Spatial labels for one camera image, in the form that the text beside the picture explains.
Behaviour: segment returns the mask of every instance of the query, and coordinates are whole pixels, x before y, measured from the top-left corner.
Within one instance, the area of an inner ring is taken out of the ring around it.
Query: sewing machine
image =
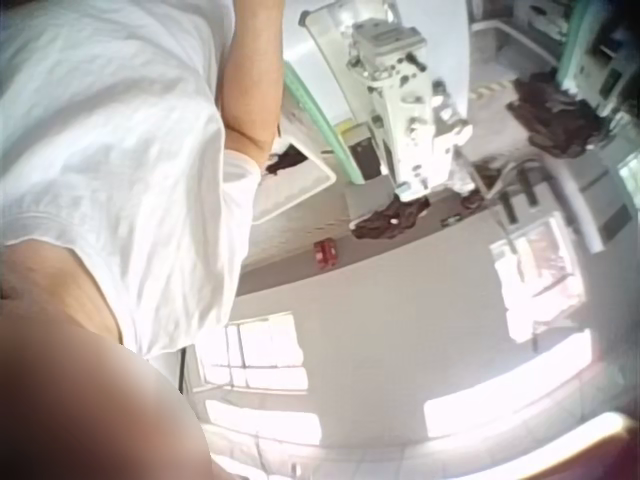
[[[318,110],[314,122],[352,183],[388,177],[391,197],[403,202],[473,188],[455,161],[473,132],[464,0],[288,5],[285,59],[300,83],[292,91]]]

